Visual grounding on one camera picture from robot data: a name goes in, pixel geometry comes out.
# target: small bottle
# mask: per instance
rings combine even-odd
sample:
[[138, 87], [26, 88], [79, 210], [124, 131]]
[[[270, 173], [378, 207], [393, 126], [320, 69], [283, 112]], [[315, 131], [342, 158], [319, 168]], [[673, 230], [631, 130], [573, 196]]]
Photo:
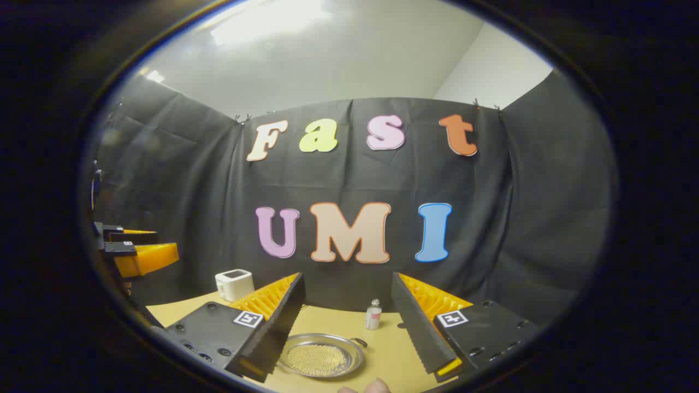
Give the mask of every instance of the small bottle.
[[379, 306], [379, 299], [374, 299], [371, 301], [371, 306], [366, 309], [366, 322], [364, 327], [367, 330], [376, 330], [379, 328], [379, 320], [381, 319], [381, 306]]

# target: foam letter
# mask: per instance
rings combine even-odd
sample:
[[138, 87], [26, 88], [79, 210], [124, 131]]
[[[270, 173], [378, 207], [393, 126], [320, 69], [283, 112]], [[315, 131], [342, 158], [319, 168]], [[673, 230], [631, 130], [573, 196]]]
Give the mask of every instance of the foam letter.
[[247, 155], [248, 161], [260, 161], [267, 157], [267, 152], [264, 150], [264, 146], [267, 145], [268, 148], [273, 148], [274, 144], [277, 143], [277, 137], [280, 132], [284, 132], [289, 127], [289, 122], [282, 120], [281, 122], [263, 124], [257, 127], [257, 137], [255, 137], [255, 143], [252, 145], [252, 150], [250, 154]]
[[335, 131], [338, 130], [338, 123], [332, 119], [320, 119], [312, 122], [306, 127], [306, 135], [301, 138], [298, 148], [302, 152], [310, 153], [329, 152], [338, 145], [335, 139]]
[[272, 240], [272, 217], [274, 209], [261, 207], [255, 210], [259, 228], [260, 244], [273, 257], [288, 258], [296, 251], [296, 220], [301, 216], [298, 210], [282, 209], [279, 216], [284, 220], [284, 245]]
[[447, 116], [439, 121], [439, 125], [447, 128], [447, 142], [452, 152], [465, 156], [476, 154], [478, 147], [466, 138], [466, 132], [473, 132], [473, 126], [464, 122], [461, 115]]
[[425, 203], [417, 209], [424, 218], [422, 232], [422, 250], [415, 254], [418, 262], [436, 262], [449, 256], [444, 249], [447, 233], [447, 216], [452, 214], [452, 205], [448, 203]]
[[402, 125], [401, 118], [396, 115], [374, 117], [366, 125], [367, 130], [369, 130], [366, 144], [371, 150], [399, 148], [405, 142], [405, 134], [397, 128]]
[[384, 230], [386, 216], [391, 212], [391, 205], [372, 202], [364, 205], [352, 227], [347, 225], [345, 216], [334, 203], [315, 203], [310, 212], [318, 222], [316, 249], [310, 257], [318, 262], [332, 262], [335, 253], [330, 250], [330, 242], [343, 260], [349, 261], [357, 243], [361, 241], [361, 249], [356, 260], [362, 264], [382, 264], [388, 262], [390, 256], [386, 252]]

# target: table surface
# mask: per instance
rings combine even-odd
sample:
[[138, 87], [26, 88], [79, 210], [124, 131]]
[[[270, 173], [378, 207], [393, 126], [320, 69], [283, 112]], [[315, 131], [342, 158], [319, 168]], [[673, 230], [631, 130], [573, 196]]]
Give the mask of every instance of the table surface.
[[[148, 306], [156, 319], [167, 327], [182, 319], [208, 301], [229, 306], [218, 292], [178, 301], [175, 303]], [[449, 381], [437, 383], [434, 375], [425, 372], [415, 352], [408, 331], [398, 327], [403, 320], [398, 313], [383, 313], [379, 329], [364, 329], [364, 312], [332, 310], [306, 306], [298, 314], [291, 335], [302, 333], [335, 334], [345, 338], [361, 338], [368, 347], [364, 349], [364, 364], [349, 375], [333, 379], [316, 379], [285, 371], [277, 366], [267, 376], [268, 389], [283, 393], [335, 393], [342, 386], [363, 392], [366, 385], [376, 377], [383, 379], [392, 393], [424, 392]]]

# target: purple letter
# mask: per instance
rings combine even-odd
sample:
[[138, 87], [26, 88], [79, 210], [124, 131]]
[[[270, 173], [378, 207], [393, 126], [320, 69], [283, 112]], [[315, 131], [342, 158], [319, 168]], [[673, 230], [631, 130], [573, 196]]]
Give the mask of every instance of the purple letter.
[[397, 128], [402, 125], [401, 118], [396, 115], [374, 117], [366, 125], [367, 130], [369, 130], [366, 144], [371, 150], [399, 148], [405, 142], [405, 134]]
[[288, 258], [296, 252], [296, 220], [301, 216], [298, 210], [282, 209], [279, 216], [284, 220], [284, 245], [272, 240], [272, 217], [274, 209], [262, 207], [255, 210], [259, 226], [260, 244], [273, 257]]

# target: black curtain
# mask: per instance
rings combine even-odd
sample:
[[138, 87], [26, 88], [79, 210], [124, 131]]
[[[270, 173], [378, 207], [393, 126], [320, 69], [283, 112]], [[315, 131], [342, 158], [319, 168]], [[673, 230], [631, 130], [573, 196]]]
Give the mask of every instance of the black curtain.
[[[179, 262], [134, 283], [134, 299], [145, 304], [214, 292], [216, 273], [240, 268], [253, 273], [255, 287], [304, 272], [308, 304], [363, 310], [378, 298], [392, 310], [390, 275], [400, 271], [545, 322], [584, 282], [609, 220], [612, 161], [604, 127], [556, 74], [502, 116], [464, 103], [387, 98], [319, 103], [241, 124], [144, 78], [117, 101], [98, 154], [104, 176], [96, 218], [157, 230], [180, 249]], [[455, 113], [473, 124], [475, 156], [449, 148], [438, 121]], [[402, 119], [401, 147], [367, 146], [367, 123], [377, 115]], [[337, 147], [301, 152], [305, 127], [321, 118], [338, 123]], [[267, 158], [248, 162], [256, 128], [280, 120], [289, 128]], [[316, 220], [309, 207], [317, 202], [336, 203], [350, 224], [365, 203], [390, 204], [390, 260], [313, 261]], [[420, 263], [417, 209], [428, 202], [452, 205], [449, 257]], [[301, 212], [292, 257], [272, 257], [260, 246], [254, 213], [260, 206], [277, 212], [277, 243], [283, 243], [279, 211]]]

